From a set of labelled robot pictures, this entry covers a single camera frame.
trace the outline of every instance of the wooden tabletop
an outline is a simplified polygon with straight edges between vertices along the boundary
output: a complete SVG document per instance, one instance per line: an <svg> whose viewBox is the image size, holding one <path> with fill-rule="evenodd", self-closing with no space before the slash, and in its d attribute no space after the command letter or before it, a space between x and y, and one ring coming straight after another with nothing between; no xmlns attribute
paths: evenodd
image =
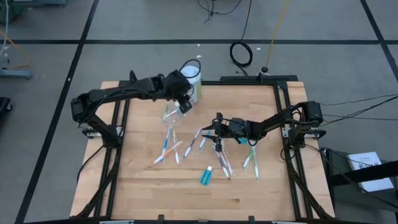
<svg viewBox="0 0 398 224"><path fill-rule="evenodd" d="M104 82L102 88L117 85L118 82ZM302 82L288 82L288 87L292 104L307 100ZM131 100L112 219L156 220L163 214L167 220L247 220L249 215L254 215L256 220L294 220L286 164L280 158L280 129L269 132L257 145L258 182L254 178L252 162L247 171L242 170L250 147L239 145L234 139L225 140L236 174L231 180L224 176L211 142L198 150L202 137L180 165L176 165L174 154L170 154L165 162L152 165L162 152L167 132L167 125L162 122L166 104L161 100ZM110 123L113 108L114 103L102 105L96 114ZM277 112L273 88L202 86L202 99L182 123L174 127L179 140L183 140L179 147L181 156L197 130L210 125L216 112L222 112L225 118L263 121ZM316 140L306 139L306 143L318 147ZM101 145L100 138L88 140L85 160ZM71 215L80 212L98 189L104 152L81 173ZM319 152L308 147L301 149L301 153L309 191L325 211L334 216ZM213 177L208 186L203 186L200 177L207 166L213 167ZM297 192L304 217L299 188ZM107 200L108 191L102 208L106 207Z"/></svg>

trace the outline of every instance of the concrete floor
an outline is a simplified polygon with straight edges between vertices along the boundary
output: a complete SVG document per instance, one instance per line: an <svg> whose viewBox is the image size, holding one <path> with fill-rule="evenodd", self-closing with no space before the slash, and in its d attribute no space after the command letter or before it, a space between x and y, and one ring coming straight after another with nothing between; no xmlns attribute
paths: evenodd
<svg viewBox="0 0 398 224"><path fill-rule="evenodd" d="M66 7L27 10L10 25L14 40L79 40L93 0L71 0ZM398 1L367 0L386 40L398 40ZM196 0L100 0L88 40L193 40L240 38L249 1L232 14L214 16ZM283 1L253 0L246 39L270 39ZM229 11L234 1L217 0L215 11ZM291 1L277 39L284 40L377 40L359 0ZM252 44L254 58L246 69L255 75L264 65L269 45ZM0 80L0 96L10 97L14 110L0 129L0 223L14 223L36 160L49 129L65 77L77 45L23 44L34 64L31 80ZM398 45L388 45L398 58ZM138 78L167 74L184 61L201 55L204 80L236 75L229 44L90 44L85 45L55 131L49 154L27 213L26 222L67 218L76 188L86 138L72 121L69 102L73 97L106 80L125 80L130 69ZM10 63L21 56L10 47ZM237 47L237 59L247 53ZM7 58L0 58L6 67ZM271 63L272 75L297 75L311 100L322 103L394 94L397 78L379 44L305 45L277 44ZM324 107L325 114L344 115L379 102ZM398 118L398 101L368 111L363 116ZM351 119L326 126L321 146L345 152L376 151L381 159L398 160L398 124L392 121ZM392 212L336 202L342 220L395 223Z"/></svg>

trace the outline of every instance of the blue bottle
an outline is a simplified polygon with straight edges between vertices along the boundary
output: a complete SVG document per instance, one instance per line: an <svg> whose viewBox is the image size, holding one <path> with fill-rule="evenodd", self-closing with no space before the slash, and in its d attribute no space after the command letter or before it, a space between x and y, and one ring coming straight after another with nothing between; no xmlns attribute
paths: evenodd
<svg viewBox="0 0 398 224"><path fill-rule="evenodd" d="M211 166L208 166L207 169L204 171L201 179L200 179L200 183L203 185L208 185L211 179L211 170L213 170L213 168Z"/></svg>

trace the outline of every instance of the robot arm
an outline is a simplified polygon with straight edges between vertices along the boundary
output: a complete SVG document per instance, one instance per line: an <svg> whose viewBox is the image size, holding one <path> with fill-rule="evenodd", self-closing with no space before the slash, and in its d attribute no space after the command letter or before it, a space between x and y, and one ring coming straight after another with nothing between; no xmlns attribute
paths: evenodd
<svg viewBox="0 0 398 224"><path fill-rule="evenodd" d="M182 113L186 113L192 108L189 102L190 97L187 95L189 89L191 89L191 84L180 72L174 71L167 77L157 75L142 80L137 80L134 73L133 76L134 81L131 80L129 85L104 90L91 90L72 99L73 120L79 124L87 123L99 132L106 147L116 147L119 136L116 127L106 124L95 115L96 110L103 103L131 98L153 101L162 99L167 101L177 100Z"/></svg>
<svg viewBox="0 0 398 224"><path fill-rule="evenodd" d="M300 114L300 120L295 120L294 113ZM289 130L289 141L291 144L299 144L310 128L317 128L323 122L319 103L308 101L290 106L280 113L265 119L263 122L243 120L241 118L225 119L221 113L217 113L212 124L203 128L204 130L215 130L215 136L204 135L216 143L216 150L221 151L221 139L234 138L239 144L239 139L258 141L264 138L269 131L275 128L291 124Z"/></svg>

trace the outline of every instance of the wire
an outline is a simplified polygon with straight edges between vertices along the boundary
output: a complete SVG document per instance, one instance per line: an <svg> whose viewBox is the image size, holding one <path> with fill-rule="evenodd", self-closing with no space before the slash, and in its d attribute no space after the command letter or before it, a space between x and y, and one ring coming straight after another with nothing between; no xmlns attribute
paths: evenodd
<svg viewBox="0 0 398 224"><path fill-rule="evenodd" d="M201 63L200 63L199 60L197 60L197 59L194 59L194 58L193 58L193 59L187 60L187 61L181 66L179 72L181 72L181 70L182 70L189 62L198 62L198 64L199 64L199 71L198 71L198 73L197 73L196 75L191 76L191 77L185 76L185 78L195 78L195 77L197 77L197 76L200 74L200 70L201 70Z"/></svg>
<svg viewBox="0 0 398 224"><path fill-rule="evenodd" d="M353 160L353 159L347 158L346 156L340 155L340 154L338 154L337 152L335 152L334 150L332 150L332 149L330 149L330 148L328 148L328 147L321 147L321 149L327 149L327 150L329 150L330 152L334 153L335 155L340 156L340 157L342 157L342 158L344 158L344 159L347 159L347 160L349 160L349 161L353 161L353 162L357 162L357 163L360 163L360 164L365 164L365 165L370 166L370 164L367 164L367 163L365 163L365 162L355 161L355 160Z"/></svg>
<svg viewBox="0 0 398 224"><path fill-rule="evenodd" d="M207 0L205 0L206 6L207 6L207 8L208 8L209 10L208 10L208 14L207 14L207 20L205 20L203 24L206 24L206 22L209 21L209 20L213 17L214 1L213 1L213 0L210 0L210 1L211 1L211 12L210 12L210 6L209 6L209 4L207 3Z"/></svg>
<svg viewBox="0 0 398 224"><path fill-rule="evenodd" d="M249 47L247 44L245 44L245 43L243 42L243 37L244 37L244 35L245 35L245 33L246 33L246 28L248 27L248 21L249 21L250 10L251 10L251 3L252 3L252 0L250 0L249 10L248 10L248 16L247 16L247 18L246 18L246 23L245 23L245 25L244 25L244 30L243 30L242 37L241 37L240 40L233 42L233 43L231 44L231 46L229 47L229 56L231 57L232 62L233 62L240 70L242 70L242 72L243 72L243 74L244 74L245 76L248 76L248 73L247 73L243 68L247 68L248 66L250 66L251 63L252 63L252 61L253 61L253 51L250 49L250 47ZM248 62L246 62L246 63L240 63L240 62L238 62L238 61L234 58L233 49L234 49L235 45L242 45L242 46L247 50L247 52L249 53L249 60L248 60Z"/></svg>
<svg viewBox="0 0 398 224"><path fill-rule="evenodd" d="M369 107L369 108L366 108L366 109L363 109L363 110L360 110L360 111L351 113L351 114L349 114L349 115L347 115L347 116L344 116L344 117L342 117L342 118L339 118L339 119L335 119L335 120L329 121L329 123L324 124L324 125L320 125L320 126L326 126L326 125L329 125L329 124L331 124L331 123L335 123L335 122L338 122L338 121L342 121L342 120L344 120L344 119L353 118L353 117L355 117L355 116L357 116L357 115L359 115L359 114L361 114L361 113L364 113L364 112L366 112L366 111L368 111L368 110L371 110L371 109L373 109L373 108L376 108L376 107L378 107L378 106L380 106L380 105L383 105L384 103L387 103L387 102L389 102L389 101L392 101L392 100L394 100L394 99L396 99L396 98L398 98L398 95L395 96L395 97L389 98L388 100L384 100L383 102L378 103L378 104L376 104L376 105L373 105L373 106L371 106L371 107Z"/></svg>
<svg viewBox="0 0 398 224"><path fill-rule="evenodd" d="M217 15L228 15L228 14L232 13L232 12L235 11L235 9L239 6L239 4L241 3L241 1L242 1L242 0L239 0L238 3L235 5L235 7L234 7L231 11L226 12L226 13L222 13L222 12L214 12L213 10L211 10L211 11L208 10L207 8L203 7L203 6L200 4L199 0L197 0L199 6L200 6L202 9L204 9L204 10L206 10L206 11L208 11L208 12L211 12L211 13L213 13L213 14L217 14Z"/></svg>
<svg viewBox="0 0 398 224"><path fill-rule="evenodd" d="M21 65L13 65L11 67L9 67L8 69L14 69L14 68L24 68L24 67L29 67L32 65L32 60L30 59L29 55L24 51L24 49L20 46L18 46L17 44L15 44L5 33L3 33L0 30L0 34L3 35L5 37L5 39L7 39L23 56L24 58L28 61L25 64L21 64Z"/></svg>
<svg viewBox="0 0 398 224"><path fill-rule="evenodd" d="M346 103L357 103L357 102L368 101L368 100L374 100L374 99L383 98L383 97L397 96L397 95L398 95L398 93L396 93L396 94L391 94L391 95L376 96L376 97L367 98L367 99L362 99L362 100L346 101L346 102L342 102L342 103L332 103L332 104L320 103L320 104L323 105L323 106L335 106L335 105L343 105L343 104L346 104Z"/></svg>
<svg viewBox="0 0 398 224"><path fill-rule="evenodd" d="M339 172L339 173L341 174L341 176L342 176L344 179L346 179L350 184L352 184L353 186L355 186L355 187L358 188L359 190L362 190L363 192L367 193L367 194L368 194L369 196L371 196L372 198L374 198L374 199L376 199L376 200L378 200L378 201L380 201L380 202L382 202L382 203L385 203L385 204L387 204L387 205L390 205L391 207L393 207L393 208L395 208L395 209L398 209L398 206L397 206L397 205L394 205L393 203L388 202L387 200L381 199L381 198L379 198L379 197L377 197L377 196L375 196L375 195L373 195L373 194L370 194L367 190L363 189L363 188L360 187L357 183L353 182L349 177L347 177L347 175L345 175L342 171L340 171L339 169L337 169L337 167L334 166L334 165L326 158L326 156L323 155L323 153L322 153L319 149L317 149L316 147L311 146L311 145L309 145L309 144L305 144L305 145L306 145L306 146L310 146L310 147L313 148L313 149L316 149L316 150L320 153L321 157L325 160L325 162L326 162L327 164L329 164L329 166L332 166L335 170L337 170L337 172Z"/></svg>
<svg viewBox="0 0 398 224"><path fill-rule="evenodd" d="M284 148L282 148L282 150L280 150L280 158L281 158L283 161L287 161L287 159L285 159L285 158L282 157L283 151L284 151ZM296 156L296 154L297 154L297 151L294 150L293 156L290 158L289 161L291 161L291 160Z"/></svg>
<svg viewBox="0 0 398 224"><path fill-rule="evenodd" d="M87 165L87 163L88 163L90 160L92 160L92 158L95 157L95 155L97 155L97 154L100 152L100 150L101 150L102 148L104 148L104 145L102 145L99 149L97 149L97 151L95 151L95 152L83 163L83 165L81 165L81 167L80 167L80 169L79 169L79 172L77 173L77 180L76 180L76 183L79 183L80 173L81 173L81 171L83 170L83 168Z"/></svg>
<svg viewBox="0 0 398 224"><path fill-rule="evenodd" d="M7 42L7 34L8 34L8 12L9 12L9 6L8 6L8 0L5 0L6 2L6 34L4 34L4 42L2 43L2 47L0 50L0 56L2 55L2 52L4 48L6 48L6 42Z"/></svg>
<svg viewBox="0 0 398 224"><path fill-rule="evenodd" d="M285 16L285 12L286 12L286 9L287 9L287 6L288 6L288 5L289 5L289 0L286 0L284 9L282 10L282 14L281 14L280 17L279 17L278 24L276 25L275 31L274 31L274 33L273 33L273 35L272 35L271 45L269 46L269 52L268 52L268 56L267 56L266 68L268 68L268 63L269 63L269 60L270 60L270 58L271 58L271 52L272 52L272 48L273 48L273 46L274 46L274 41L275 41L275 38L276 38L276 33L278 33L280 24L282 23L282 20L283 20L283 18L284 18L284 16Z"/></svg>
<svg viewBox="0 0 398 224"><path fill-rule="evenodd" d="M332 115L332 114L322 114L323 116L332 116L337 118L345 118L345 116L340 115ZM368 120L379 120L379 121L398 121L398 119L390 119L390 118L356 118L352 117L352 119L368 119Z"/></svg>
<svg viewBox="0 0 398 224"><path fill-rule="evenodd" d="M396 190L396 194L398 196L398 188L397 188L396 178L397 177L393 177L392 179L394 180L394 189Z"/></svg>
<svg viewBox="0 0 398 224"><path fill-rule="evenodd" d="M191 95L189 95L189 96L192 96L193 93L195 92L195 87L193 87L193 85L192 85L191 83L190 83L190 85L191 85L192 93L191 93Z"/></svg>

